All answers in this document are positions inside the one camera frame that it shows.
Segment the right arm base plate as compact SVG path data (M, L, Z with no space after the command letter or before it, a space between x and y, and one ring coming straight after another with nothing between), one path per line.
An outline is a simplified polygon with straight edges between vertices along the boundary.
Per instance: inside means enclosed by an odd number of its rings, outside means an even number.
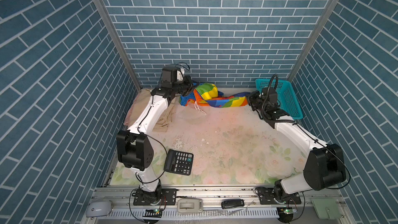
M261 205L302 203L299 193L286 194L279 188L256 187L254 193L258 196Z

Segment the multicolour cloth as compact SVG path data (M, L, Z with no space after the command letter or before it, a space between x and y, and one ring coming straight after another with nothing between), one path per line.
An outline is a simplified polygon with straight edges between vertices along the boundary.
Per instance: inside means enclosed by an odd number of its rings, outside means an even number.
M200 109L200 106L213 108L242 107L248 104L247 96L249 95L250 92L241 92L224 96L224 93L219 91L216 85L203 83L196 85L187 96L180 96L179 103L182 106L188 106L189 103L192 103L197 111L206 114L205 111Z

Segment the pink shorts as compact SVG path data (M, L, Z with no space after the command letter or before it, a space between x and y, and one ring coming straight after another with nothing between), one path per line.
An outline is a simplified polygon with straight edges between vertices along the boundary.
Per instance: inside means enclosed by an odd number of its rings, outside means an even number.
M123 124L125 126L130 126L130 119L133 112L133 107L131 106L130 109L127 111Z

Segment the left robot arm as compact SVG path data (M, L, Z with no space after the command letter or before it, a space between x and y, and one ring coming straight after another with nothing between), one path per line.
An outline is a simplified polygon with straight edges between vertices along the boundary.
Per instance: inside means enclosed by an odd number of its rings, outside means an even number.
M193 89L194 82L190 76L182 82L162 83L150 92L149 102L134 124L117 134L118 161L135 174L140 183L137 193L150 205L161 200L162 188L160 177L156 176L151 165L154 150L148 134L172 100L177 95L189 95Z

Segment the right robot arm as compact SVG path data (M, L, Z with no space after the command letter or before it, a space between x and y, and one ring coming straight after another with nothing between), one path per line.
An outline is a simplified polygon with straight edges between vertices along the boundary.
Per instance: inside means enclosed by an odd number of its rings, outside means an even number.
M277 203L284 204L299 192L319 191L347 180L348 169L344 164L341 147L327 144L298 124L279 107L274 89L254 91L246 99L261 120L285 135L306 157L301 173L278 180L274 184L273 197Z

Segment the beige shorts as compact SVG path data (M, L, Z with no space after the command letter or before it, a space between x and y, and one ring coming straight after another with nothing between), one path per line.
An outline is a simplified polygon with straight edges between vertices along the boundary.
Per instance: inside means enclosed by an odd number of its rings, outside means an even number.
M132 107L133 112L130 119L130 126L134 124L134 122L139 118L147 104L150 100L150 90L143 89L134 99ZM162 113L159 120L154 126L154 132L166 132L168 130L169 125L173 122L172 118L176 112L176 99L173 99L170 106Z

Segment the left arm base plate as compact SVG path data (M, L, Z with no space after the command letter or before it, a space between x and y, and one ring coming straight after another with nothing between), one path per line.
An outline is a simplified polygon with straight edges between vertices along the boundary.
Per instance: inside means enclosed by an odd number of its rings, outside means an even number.
M177 197L176 188L157 189L154 192L147 192L138 189L133 193L134 206L149 206L149 205L175 205Z

